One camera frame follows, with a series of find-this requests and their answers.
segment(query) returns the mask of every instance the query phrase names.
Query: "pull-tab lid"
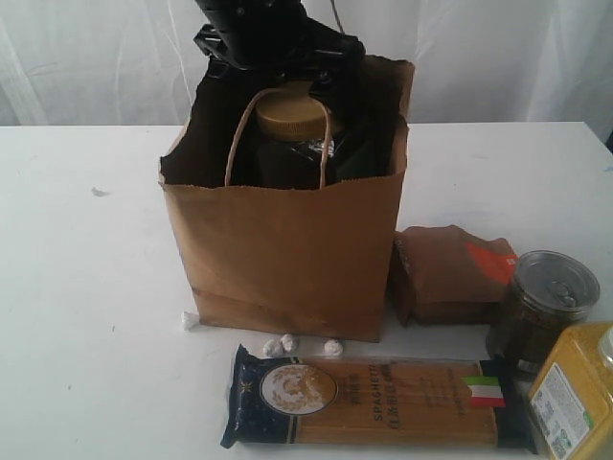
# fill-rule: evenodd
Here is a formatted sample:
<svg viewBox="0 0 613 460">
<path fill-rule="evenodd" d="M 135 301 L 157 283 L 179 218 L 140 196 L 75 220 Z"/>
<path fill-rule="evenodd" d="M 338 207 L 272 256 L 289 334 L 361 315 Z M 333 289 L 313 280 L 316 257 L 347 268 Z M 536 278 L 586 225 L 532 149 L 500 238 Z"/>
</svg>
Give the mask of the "pull-tab lid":
<svg viewBox="0 0 613 460">
<path fill-rule="evenodd" d="M 585 265 L 557 252 L 524 254 L 517 261 L 513 280 L 539 310 L 587 312 L 601 295 L 596 277 Z"/>
<path fill-rule="evenodd" d="M 604 365 L 609 369 L 613 369 L 613 328 L 610 328 L 601 338 L 599 344 Z"/>
</svg>

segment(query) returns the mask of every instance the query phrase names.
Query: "spaghetti package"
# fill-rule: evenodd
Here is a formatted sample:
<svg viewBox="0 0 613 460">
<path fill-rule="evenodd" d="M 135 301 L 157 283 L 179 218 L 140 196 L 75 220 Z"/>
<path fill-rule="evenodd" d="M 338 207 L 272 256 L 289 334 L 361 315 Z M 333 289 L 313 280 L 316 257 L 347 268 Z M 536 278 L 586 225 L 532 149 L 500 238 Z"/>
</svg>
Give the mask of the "spaghetti package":
<svg viewBox="0 0 613 460">
<path fill-rule="evenodd" d="M 504 363 L 258 359 L 238 348 L 221 445 L 490 446 L 535 453 Z"/>
</svg>

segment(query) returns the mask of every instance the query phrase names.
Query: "italian flag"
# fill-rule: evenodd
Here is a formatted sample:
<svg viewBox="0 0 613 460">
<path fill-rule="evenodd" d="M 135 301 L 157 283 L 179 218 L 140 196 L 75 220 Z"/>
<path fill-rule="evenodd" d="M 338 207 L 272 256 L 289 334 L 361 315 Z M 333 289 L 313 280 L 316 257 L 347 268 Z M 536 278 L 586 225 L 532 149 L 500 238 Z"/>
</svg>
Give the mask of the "italian flag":
<svg viewBox="0 0 613 460">
<path fill-rule="evenodd" d="M 465 377 L 463 381 L 470 391 L 473 407 L 506 407 L 502 389 L 496 377 Z"/>
</svg>

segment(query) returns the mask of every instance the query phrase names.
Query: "gold circular label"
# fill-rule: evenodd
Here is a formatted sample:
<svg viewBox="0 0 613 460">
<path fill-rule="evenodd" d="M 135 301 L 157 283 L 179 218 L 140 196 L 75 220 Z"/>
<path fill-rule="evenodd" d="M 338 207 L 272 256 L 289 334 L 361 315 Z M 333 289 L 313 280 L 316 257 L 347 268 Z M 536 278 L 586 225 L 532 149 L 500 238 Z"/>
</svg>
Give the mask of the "gold circular label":
<svg viewBox="0 0 613 460">
<path fill-rule="evenodd" d="M 308 415 L 322 410 L 334 401 L 336 391 L 332 377 L 305 364 L 276 367 L 261 381 L 261 397 L 286 415 Z"/>
</svg>

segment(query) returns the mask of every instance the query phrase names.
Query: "red label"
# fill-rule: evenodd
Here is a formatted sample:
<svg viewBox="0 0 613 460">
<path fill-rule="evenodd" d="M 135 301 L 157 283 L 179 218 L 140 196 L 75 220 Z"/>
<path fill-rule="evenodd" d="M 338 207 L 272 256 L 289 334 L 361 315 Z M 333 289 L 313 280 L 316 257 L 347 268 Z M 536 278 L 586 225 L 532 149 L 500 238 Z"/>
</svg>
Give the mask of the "red label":
<svg viewBox="0 0 613 460">
<path fill-rule="evenodd" d="M 472 259 L 486 276 L 503 285 L 509 282 L 515 269 L 516 255 L 496 254 L 471 242 L 467 242 L 466 247 Z"/>
</svg>

